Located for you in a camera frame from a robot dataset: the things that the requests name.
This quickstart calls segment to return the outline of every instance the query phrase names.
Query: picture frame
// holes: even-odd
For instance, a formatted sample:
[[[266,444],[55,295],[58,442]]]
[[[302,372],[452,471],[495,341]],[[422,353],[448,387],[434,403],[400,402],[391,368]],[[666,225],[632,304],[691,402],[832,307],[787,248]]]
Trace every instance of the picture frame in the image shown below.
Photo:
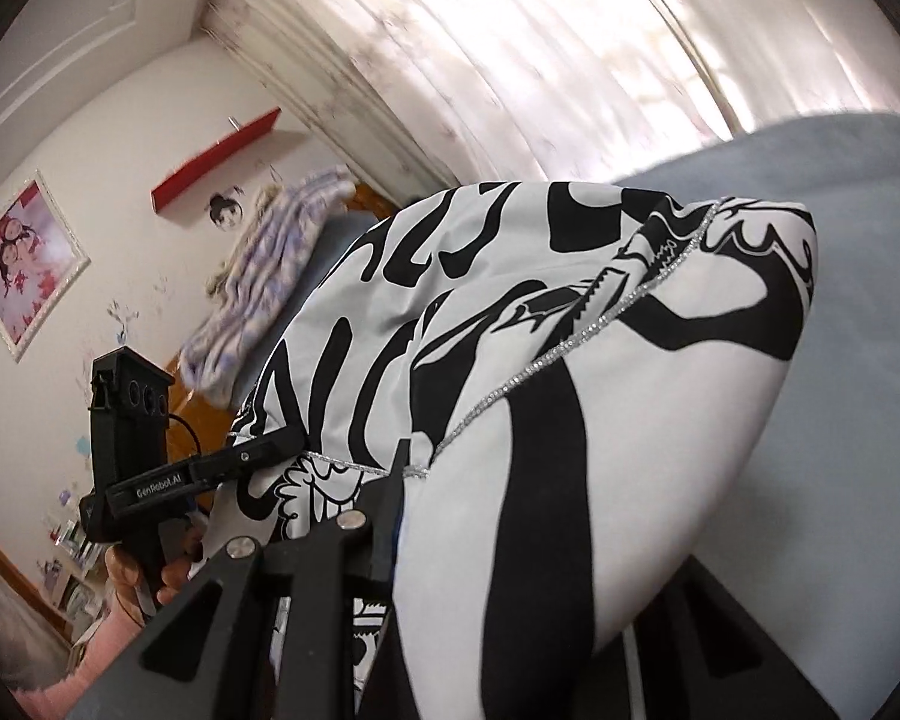
[[[0,213],[0,334],[19,362],[63,293],[90,264],[39,170]]]

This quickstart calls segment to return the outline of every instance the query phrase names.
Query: black cable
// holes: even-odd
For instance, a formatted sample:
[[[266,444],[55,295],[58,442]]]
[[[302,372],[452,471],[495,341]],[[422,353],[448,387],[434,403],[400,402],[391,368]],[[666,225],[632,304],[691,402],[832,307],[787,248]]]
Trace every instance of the black cable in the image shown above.
[[[181,425],[183,425],[187,429],[187,432],[190,434],[190,436],[194,440],[194,443],[197,445],[197,455],[202,455],[203,450],[200,448],[200,440],[197,438],[196,431],[192,427],[190,427],[190,423],[186,419],[184,419],[182,416],[177,416],[175,413],[168,413],[167,416],[170,419],[175,419],[177,422],[179,422]]]

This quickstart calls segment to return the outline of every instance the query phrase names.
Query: black and white patterned fabric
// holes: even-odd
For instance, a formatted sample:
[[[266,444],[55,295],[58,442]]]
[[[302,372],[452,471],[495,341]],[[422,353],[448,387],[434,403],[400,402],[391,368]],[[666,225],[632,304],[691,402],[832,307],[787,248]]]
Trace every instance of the black and white patterned fabric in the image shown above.
[[[565,182],[420,201],[274,349],[234,431],[298,423],[311,452],[221,488],[207,552],[303,536],[403,454],[382,643],[385,610],[354,610],[361,714],[557,716],[751,453],[815,269],[792,203]]]

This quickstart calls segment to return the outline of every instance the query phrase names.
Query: finger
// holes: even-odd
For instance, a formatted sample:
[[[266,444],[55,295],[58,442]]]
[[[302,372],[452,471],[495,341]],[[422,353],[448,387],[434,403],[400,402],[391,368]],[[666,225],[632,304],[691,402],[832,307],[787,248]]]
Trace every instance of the finger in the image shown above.
[[[170,589],[178,590],[183,587],[185,581],[190,576],[190,566],[193,564],[189,557],[178,557],[173,562],[167,563],[160,572],[160,578],[163,584]]]
[[[106,550],[106,573],[114,586],[135,587],[140,581],[140,566],[127,551],[120,546],[111,546]]]
[[[194,560],[201,560],[203,553],[202,540],[202,529],[194,525],[183,535],[183,551]]]
[[[160,602],[160,605],[167,605],[175,599],[176,594],[178,594],[179,590],[173,589],[172,587],[161,587],[158,591],[156,591],[156,600]]]

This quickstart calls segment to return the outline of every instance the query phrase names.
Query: curtain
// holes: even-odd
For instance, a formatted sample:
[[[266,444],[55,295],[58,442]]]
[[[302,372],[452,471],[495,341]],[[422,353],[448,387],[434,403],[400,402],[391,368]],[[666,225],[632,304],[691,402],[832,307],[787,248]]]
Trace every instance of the curtain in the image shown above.
[[[852,50],[859,18],[879,55]],[[404,204],[612,181],[794,115],[900,112],[881,19],[869,0],[210,0],[204,26]]]

